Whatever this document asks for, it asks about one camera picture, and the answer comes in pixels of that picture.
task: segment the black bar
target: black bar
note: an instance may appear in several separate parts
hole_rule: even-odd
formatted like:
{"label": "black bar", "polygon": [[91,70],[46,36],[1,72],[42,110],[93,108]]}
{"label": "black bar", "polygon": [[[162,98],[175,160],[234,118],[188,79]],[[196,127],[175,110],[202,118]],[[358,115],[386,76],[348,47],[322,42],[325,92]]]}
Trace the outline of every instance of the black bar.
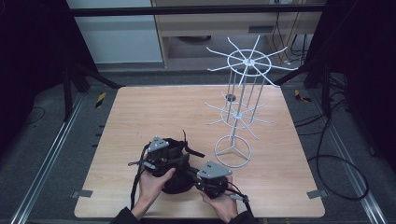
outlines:
{"label": "black bar", "polygon": [[241,5],[241,6],[194,6],[194,7],[115,7],[76,8],[48,10],[47,15],[64,17],[143,16],[175,14],[219,14],[261,12],[315,12],[342,8],[344,5],[289,4],[289,5]]}

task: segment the rotating rack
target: rotating rack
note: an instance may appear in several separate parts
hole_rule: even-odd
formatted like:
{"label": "rotating rack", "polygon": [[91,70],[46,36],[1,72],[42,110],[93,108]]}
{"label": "rotating rack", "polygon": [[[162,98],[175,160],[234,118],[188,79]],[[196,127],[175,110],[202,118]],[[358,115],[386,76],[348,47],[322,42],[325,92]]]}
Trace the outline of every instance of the rotating rack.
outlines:
{"label": "rotating rack", "polygon": [[[241,167],[247,164],[251,158],[251,147],[246,139],[241,136],[236,135],[236,130],[238,129],[248,129],[249,132],[256,138],[259,137],[254,134],[254,132],[250,129],[251,124],[254,121],[259,121],[263,123],[272,123],[272,121],[256,119],[255,114],[256,110],[264,107],[264,104],[259,105],[259,101],[262,95],[263,86],[268,82],[274,87],[279,87],[274,82],[272,82],[267,74],[271,70],[271,68],[278,68],[283,70],[295,70],[297,68],[285,68],[280,66],[275,66],[272,64],[269,57],[276,55],[286,48],[265,55],[260,51],[256,50],[257,45],[259,43],[260,36],[257,37],[256,43],[253,49],[240,49],[238,48],[228,37],[228,41],[235,47],[235,51],[230,54],[225,54],[221,52],[214,51],[210,48],[207,48],[210,52],[219,54],[221,56],[227,57],[227,66],[223,66],[215,69],[208,69],[211,72],[219,71],[222,69],[230,69],[230,79],[228,84],[227,94],[221,93],[225,99],[225,106],[216,107],[206,103],[207,106],[217,109],[220,111],[220,119],[208,125],[216,124],[219,122],[224,122],[226,125],[231,127],[231,133],[229,135],[225,135],[219,139],[219,141],[215,145],[215,155],[218,158],[219,162],[228,167]],[[249,77],[253,77],[253,83],[251,85],[247,84],[247,79]],[[258,77],[263,77],[262,84],[260,85],[259,95],[257,97],[253,96],[253,91],[256,88],[256,81]],[[239,100],[237,101],[237,97],[235,96],[235,88],[242,88],[241,93],[239,95]],[[223,141],[230,141],[230,144],[226,148],[222,148],[220,143]],[[229,164],[228,162],[221,159],[222,155],[234,153],[237,156],[240,156],[244,161],[241,164]]]}

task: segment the gray tape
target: gray tape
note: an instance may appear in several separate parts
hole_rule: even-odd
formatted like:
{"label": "gray tape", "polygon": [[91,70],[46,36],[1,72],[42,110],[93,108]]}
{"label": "gray tape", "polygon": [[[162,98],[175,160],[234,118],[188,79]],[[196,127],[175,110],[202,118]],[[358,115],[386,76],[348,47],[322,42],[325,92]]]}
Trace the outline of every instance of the gray tape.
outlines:
{"label": "gray tape", "polygon": [[314,198],[317,198],[317,197],[324,198],[324,197],[329,196],[329,193],[325,189],[323,189],[323,190],[319,190],[319,189],[312,190],[312,191],[307,192],[306,194],[308,195],[309,199],[314,199]]}
{"label": "gray tape", "polygon": [[80,191],[74,190],[70,195],[70,198],[78,198],[78,197],[91,198],[92,193],[93,193],[92,190],[86,190],[86,189],[82,189]]}

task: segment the wooden table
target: wooden table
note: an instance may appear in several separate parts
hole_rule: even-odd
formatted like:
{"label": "wooden table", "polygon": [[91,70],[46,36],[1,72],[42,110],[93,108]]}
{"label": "wooden table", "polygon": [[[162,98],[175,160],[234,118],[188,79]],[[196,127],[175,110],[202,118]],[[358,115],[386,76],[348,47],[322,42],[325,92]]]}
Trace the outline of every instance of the wooden table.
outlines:
{"label": "wooden table", "polygon": [[[130,193],[137,161],[142,148],[155,135],[183,140],[187,134],[189,146],[206,154],[191,156],[190,164],[201,169],[207,162],[218,162],[214,146],[230,134],[231,128],[220,119],[220,112],[207,106],[223,107],[221,92],[228,86],[160,86],[124,87],[114,101],[90,171],[83,186],[92,190],[91,198],[80,197],[75,210],[77,217],[114,217],[130,206]],[[307,192],[317,189],[308,167],[290,112],[281,89],[264,86],[255,121],[248,130],[237,130],[252,148],[251,161],[233,171],[233,182],[249,196],[255,217],[321,217],[324,207],[320,198],[309,199]],[[229,161],[239,157],[229,155]],[[246,207],[238,202],[239,211]],[[168,195],[161,193],[146,217],[217,217],[212,208],[202,202],[196,188]]]}

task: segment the gray floor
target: gray floor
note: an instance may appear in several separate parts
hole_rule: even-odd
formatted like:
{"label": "gray floor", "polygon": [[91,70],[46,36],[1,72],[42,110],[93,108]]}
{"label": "gray floor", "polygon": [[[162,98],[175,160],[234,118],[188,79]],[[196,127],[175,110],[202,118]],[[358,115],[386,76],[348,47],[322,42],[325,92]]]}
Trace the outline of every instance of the gray floor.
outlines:
{"label": "gray floor", "polygon": [[[238,45],[253,45],[256,36],[232,37]],[[182,85],[182,84],[220,84],[228,82],[228,71],[210,73],[206,68],[222,65],[223,58],[207,53],[206,46],[214,50],[233,50],[225,44],[224,36],[212,36],[207,42],[186,42],[175,38],[169,54],[169,64],[164,69],[136,70],[124,73],[106,73],[106,77],[124,85]],[[268,50],[268,43],[261,40],[259,47]],[[277,78],[287,72],[274,71],[269,78]],[[291,116],[294,121],[306,119],[320,113],[315,102],[297,100],[294,91],[299,90],[303,97],[315,99],[320,87],[305,90],[301,82],[304,75],[294,78],[282,86]],[[74,98],[82,95],[82,105],[67,138],[64,141],[58,158],[51,167],[48,179],[36,199],[29,222],[31,223],[99,223],[108,220],[79,220],[74,216],[77,199],[71,198],[73,190],[81,190],[85,176],[89,170],[95,147],[99,143],[100,133],[111,109],[117,90],[112,90],[103,84],[89,79],[92,87],[89,93],[75,93]],[[101,92],[106,92],[106,98],[101,108],[95,108]],[[333,104],[344,100],[342,94],[334,95]],[[59,132],[64,117],[63,88],[56,86],[41,92],[35,98],[35,108],[26,120],[19,136],[12,144],[12,150],[7,158],[1,160],[0,170],[0,223],[8,223],[21,204],[31,183],[35,179],[42,161]],[[367,177],[370,192],[388,223],[396,223],[396,175],[387,162],[381,157],[372,157],[369,146],[361,134],[359,125],[353,115],[348,112],[348,105],[342,105],[332,112],[332,125],[342,139],[343,146],[351,156],[354,164]],[[307,158],[316,155],[324,119],[319,119],[309,125],[297,128],[300,140]],[[329,131],[324,134],[320,148],[321,154],[337,155],[337,145]],[[325,189],[318,179],[314,161],[309,162],[319,189]],[[337,192],[352,197],[356,196],[344,163],[335,160],[320,160],[320,173],[323,179]],[[318,219],[302,218],[270,218],[268,223],[375,223],[370,220],[362,201],[349,201],[330,193],[322,199],[326,214]]]}

